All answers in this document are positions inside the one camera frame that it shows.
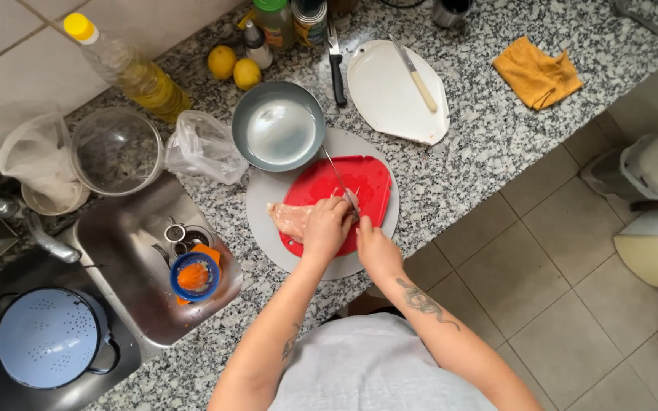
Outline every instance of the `metal cup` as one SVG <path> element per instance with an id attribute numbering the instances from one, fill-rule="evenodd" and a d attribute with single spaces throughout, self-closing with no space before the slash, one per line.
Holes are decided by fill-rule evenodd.
<path id="1" fill-rule="evenodd" d="M 462 22 L 474 0 L 433 0 L 433 22 L 448 29 Z"/>

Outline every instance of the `gray round cutting board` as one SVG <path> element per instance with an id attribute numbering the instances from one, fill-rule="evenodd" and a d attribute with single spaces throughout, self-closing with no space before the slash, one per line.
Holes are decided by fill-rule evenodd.
<path id="1" fill-rule="evenodd" d="M 385 156 L 360 136 L 340 129 L 329 128 L 327 130 L 324 147 L 332 157 L 372 156 L 380 160 L 388 168 L 390 176 L 393 179 L 393 185 L 390 187 L 388 209 L 385 211 L 385 219 L 382 221 L 382 232 L 387 237 L 392 237 L 395 232 L 395 226 L 398 223 L 400 195 L 398 193 L 398 183 L 395 180 L 395 174 L 393 174 L 393 170 L 390 168 L 388 162 L 385 161 Z M 288 272 L 296 268 L 299 257 L 291 254 L 284 247 L 279 237 L 279 230 L 273 224 L 273 220 L 270 219 L 268 213 L 266 213 L 266 204 L 269 202 L 282 202 L 294 180 L 314 161 L 316 159 L 296 170 L 286 171 L 284 173 L 270 173 L 253 169 L 250 174 L 245 199 L 248 225 L 255 241 L 265 255 L 277 266 Z M 322 280 L 340 279 L 351 276 L 362 269 L 362 264 L 360 264 L 360 259 L 355 251 L 332 260 Z"/>

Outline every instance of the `lemon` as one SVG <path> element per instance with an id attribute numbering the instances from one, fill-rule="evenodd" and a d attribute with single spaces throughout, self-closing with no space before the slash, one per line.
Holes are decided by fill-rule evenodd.
<path id="1" fill-rule="evenodd" d="M 207 56 L 207 68 L 210 69 L 212 75 L 218 80 L 227 80 L 233 75 L 233 67 L 238 57 L 232 48 L 226 45 L 219 45 L 212 49 L 209 56 Z"/>
<path id="2" fill-rule="evenodd" d="M 251 59 L 240 59 L 233 69 L 235 85 L 248 91 L 260 83 L 260 67 Z"/>

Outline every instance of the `forearm tattoo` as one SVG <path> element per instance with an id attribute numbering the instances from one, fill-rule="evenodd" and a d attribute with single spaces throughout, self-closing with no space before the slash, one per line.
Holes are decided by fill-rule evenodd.
<path id="1" fill-rule="evenodd" d="M 435 314 L 436 320 L 438 322 L 444 322 L 446 324 L 453 324 L 456 328 L 461 331 L 462 328 L 458 326 L 458 323 L 451 320 L 443 319 L 443 309 L 438 303 L 433 301 L 433 298 L 428 297 L 420 288 L 415 285 L 410 285 L 403 281 L 403 279 L 397 279 L 397 283 L 405 289 L 405 304 L 408 307 L 420 311 L 424 314 Z"/>
<path id="2" fill-rule="evenodd" d="M 296 340 L 298 339 L 298 332 L 301 330 L 301 326 L 297 323 L 293 323 L 293 327 L 296 328 L 296 334 L 293 337 L 289 338 L 284 345 L 284 350 L 281 353 L 281 361 L 286 361 L 293 351 L 293 347 L 296 345 Z"/>

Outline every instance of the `stainless steel sink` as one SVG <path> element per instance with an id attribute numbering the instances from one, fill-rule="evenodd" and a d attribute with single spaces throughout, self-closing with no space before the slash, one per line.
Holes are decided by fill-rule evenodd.
<path id="1" fill-rule="evenodd" d="M 113 337 L 121 348 L 121 360 L 106 375 L 85 373 L 65 387 L 36 390 L 21 386 L 6 374 L 0 362 L 0 409 L 59 411 L 81 409 L 113 388 L 141 364 L 138 343 L 115 312 L 105 304 L 103 295 L 78 264 L 66 264 L 35 249 L 0 271 L 0 295 L 23 293 L 37 287 L 58 286 L 84 291 L 96 298 L 106 309 Z M 98 354 L 98 361 L 110 363 L 110 350 Z"/>
<path id="2" fill-rule="evenodd" d="M 206 243 L 222 255 L 222 279 L 208 300 L 177 303 L 169 285 L 169 265 L 186 249 L 166 241 L 165 230 L 172 221 L 184 224 L 192 243 Z M 109 374 L 86 373 L 55 390 L 21 386 L 0 363 L 0 409 L 59 411 L 87 406 L 225 307 L 243 282 L 230 250 L 169 173 L 137 193 L 104 199 L 58 239 L 82 251 L 80 262 L 66 264 L 34 250 L 0 271 L 0 295 L 48 285 L 93 295 L 110 317 L 121 361 Z M 97 360 L 108 364 L 109 359 Z"/>
<path id="3" fill-rule="evenodd" d="M 222 255 L 222 279 L 205 301 L 180 305 L 169 285 L 169 264 L 186 251 L 165 238 L 173 221 L 185 226 L 189 238 Z M 170 173 L 162 173 L 139 192 L 100 202 L 64 238 L 83 252 L 80 262 L 137 337 L 145 358 L 174 344 L 225 307 L 243 283 L 240 265 Z"/>

